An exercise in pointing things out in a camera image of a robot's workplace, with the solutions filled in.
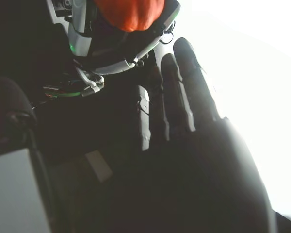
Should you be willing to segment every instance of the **green led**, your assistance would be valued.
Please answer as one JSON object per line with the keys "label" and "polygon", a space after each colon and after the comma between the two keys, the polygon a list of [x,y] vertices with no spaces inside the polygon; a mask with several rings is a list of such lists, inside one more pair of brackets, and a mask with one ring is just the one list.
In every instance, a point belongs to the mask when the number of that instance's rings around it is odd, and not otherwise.
{"label": "green led", "polygon": [[76,49],[73,47],[73,45],[70,44],[70,49],[71,49],[71,52],[75,53],[76,52]]}

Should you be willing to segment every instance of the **orange pumpkin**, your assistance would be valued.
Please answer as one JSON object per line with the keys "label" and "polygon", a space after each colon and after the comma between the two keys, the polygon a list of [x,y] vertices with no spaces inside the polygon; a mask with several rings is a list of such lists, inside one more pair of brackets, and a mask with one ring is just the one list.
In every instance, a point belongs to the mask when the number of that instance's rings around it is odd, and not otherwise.
{"label": "orange pumpkin", "polygon": [[163,11],[165,0],[94,0],[104,18],[119,29],[147,30]]}

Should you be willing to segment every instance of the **dark background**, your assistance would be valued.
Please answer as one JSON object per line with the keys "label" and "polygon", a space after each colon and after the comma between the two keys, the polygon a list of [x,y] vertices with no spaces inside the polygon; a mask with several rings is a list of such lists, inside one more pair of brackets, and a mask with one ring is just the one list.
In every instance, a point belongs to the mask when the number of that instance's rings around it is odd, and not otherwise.
{"label": "dark background", "polygon": [[[41,86],[71,63],[66,38],[54,29],[45,0],[0,1],[0,75],[15,80],[30,101]],[[143,84],[149,67],[105,77],[106,87],[84,99],[52,101],[36,108],[39,148],[49,166],[129,139],[130,91]],[[277,214],[279,232],[291,222]]]}

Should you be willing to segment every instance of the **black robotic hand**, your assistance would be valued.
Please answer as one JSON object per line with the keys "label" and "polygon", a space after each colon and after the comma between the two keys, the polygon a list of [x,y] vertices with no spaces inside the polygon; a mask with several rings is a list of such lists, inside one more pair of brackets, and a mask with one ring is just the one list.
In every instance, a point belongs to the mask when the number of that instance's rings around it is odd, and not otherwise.
{"label": "black robotic hand", "polygon": [[98,231],[277,232],[251,154],[220,119],[191,45],[177,40],[174,54],[148,81],[150,149],[114,177]]}

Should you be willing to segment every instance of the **beige rectangle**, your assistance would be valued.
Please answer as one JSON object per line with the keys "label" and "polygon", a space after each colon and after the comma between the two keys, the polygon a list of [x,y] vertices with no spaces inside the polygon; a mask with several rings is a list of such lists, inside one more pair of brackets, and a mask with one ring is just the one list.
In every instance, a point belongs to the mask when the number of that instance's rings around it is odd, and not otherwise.
{"label": "beige rectangle", "polygon": [[113,175],[112,170],[98,150],[86,154],[85,157],[88,159],[88,162],[101,183]]}

